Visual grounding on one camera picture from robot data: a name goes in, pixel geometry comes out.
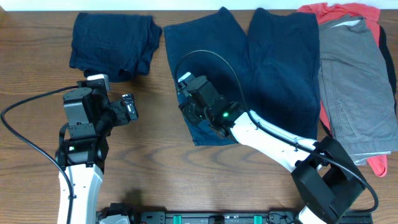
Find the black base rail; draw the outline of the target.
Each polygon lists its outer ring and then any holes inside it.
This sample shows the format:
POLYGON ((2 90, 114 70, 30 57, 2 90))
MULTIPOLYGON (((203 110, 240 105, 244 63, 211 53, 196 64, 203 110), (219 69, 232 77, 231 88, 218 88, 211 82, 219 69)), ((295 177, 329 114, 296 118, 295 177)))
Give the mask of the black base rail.
POLYGON ((301 212, 137 212, 132 206, 112 203, 96 214, 96 224, 325 224, 308 208, 301 212))

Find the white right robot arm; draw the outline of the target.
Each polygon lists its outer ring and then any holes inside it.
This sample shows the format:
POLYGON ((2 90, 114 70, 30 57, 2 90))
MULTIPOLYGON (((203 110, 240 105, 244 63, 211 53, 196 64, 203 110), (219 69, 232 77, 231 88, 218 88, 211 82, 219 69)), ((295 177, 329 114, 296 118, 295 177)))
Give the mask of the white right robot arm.
POLYGON ((253 110, 228 101, 205 77, 186 73, 177 81, 186 97, 179 108, 193 125, 208 122, 222 138, 249 146, 286 168, 305 203, 296 223, 366 223, 369 212, 350 208, 365 180, 343 146, 333 138, 303 138, 268 123, 253 110))

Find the red orange shirt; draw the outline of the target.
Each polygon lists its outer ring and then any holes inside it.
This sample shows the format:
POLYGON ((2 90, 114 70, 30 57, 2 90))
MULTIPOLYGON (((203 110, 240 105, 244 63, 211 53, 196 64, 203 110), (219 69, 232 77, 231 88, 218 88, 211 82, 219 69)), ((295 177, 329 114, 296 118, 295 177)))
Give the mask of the red orange shirt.
MULTIPOLYGON (((376 7, 360 3, 334 4, 332 6, 329 6, 327 2, 323 2, 301 6, 297 10, 297 12, 316 15, 319 25, 332 20, 340 19, 343 16, 347 15, 362 16, 365 18, 366 25, 373 34, 376 45, 378 46, 378 22, 381 15, 381 10, 376 7)), ((390 152, 386 152, 378 156, 372 156, 369 159, 366 159, 366 162, 369 164, 375 175, 378 177, 384 177, 387 174, 387 154, 390 154, 390 152)))

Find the grey shorts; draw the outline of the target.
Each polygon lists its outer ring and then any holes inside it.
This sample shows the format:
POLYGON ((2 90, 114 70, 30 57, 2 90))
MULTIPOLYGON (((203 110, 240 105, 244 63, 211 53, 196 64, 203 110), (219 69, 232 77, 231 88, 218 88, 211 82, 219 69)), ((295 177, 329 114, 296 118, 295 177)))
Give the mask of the grey shorts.
POLYGON ((394 96, 384 57, 361 16, 319 26, 320 96, 332 136, 357 165, 397 150, 394 96))

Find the navy blue shorts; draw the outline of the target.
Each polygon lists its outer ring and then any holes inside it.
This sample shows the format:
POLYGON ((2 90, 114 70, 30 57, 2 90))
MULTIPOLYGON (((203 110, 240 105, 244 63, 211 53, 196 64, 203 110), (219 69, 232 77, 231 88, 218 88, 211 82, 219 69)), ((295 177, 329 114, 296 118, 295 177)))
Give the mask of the navy blue shorts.
POLYGON ((173 79, 204 75, 229 101, 247 104, 266 121, 301 137, 318 131, 320 39, 317 18, 255 11, 243 30, 226 8, 166 26, 173 79))

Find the folded navy blue garment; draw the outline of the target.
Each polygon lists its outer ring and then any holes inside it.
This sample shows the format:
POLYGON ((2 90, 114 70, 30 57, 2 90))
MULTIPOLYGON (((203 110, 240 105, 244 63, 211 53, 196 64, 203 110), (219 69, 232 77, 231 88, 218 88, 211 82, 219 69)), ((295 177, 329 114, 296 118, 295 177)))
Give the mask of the folded navy blue garment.
POLYGON ((148 75, 161 35, 152 16, 81 12, 73 26, 69 66, 85 77, 105 74, 113 83, 148 75))

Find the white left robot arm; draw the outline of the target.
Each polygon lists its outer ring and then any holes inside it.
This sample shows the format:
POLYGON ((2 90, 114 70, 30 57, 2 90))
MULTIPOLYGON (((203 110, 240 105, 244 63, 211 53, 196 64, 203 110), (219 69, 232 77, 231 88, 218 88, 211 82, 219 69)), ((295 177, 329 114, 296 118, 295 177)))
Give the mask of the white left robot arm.
POLYGON ((106 138, 116 126, 138 118, 134 98, 111 102, 107 91, 81 87, 63 96, 68 123, 60 138, 56 161, 61 168, 58 223, 95 223, 96 205, 109 151, 106 138))

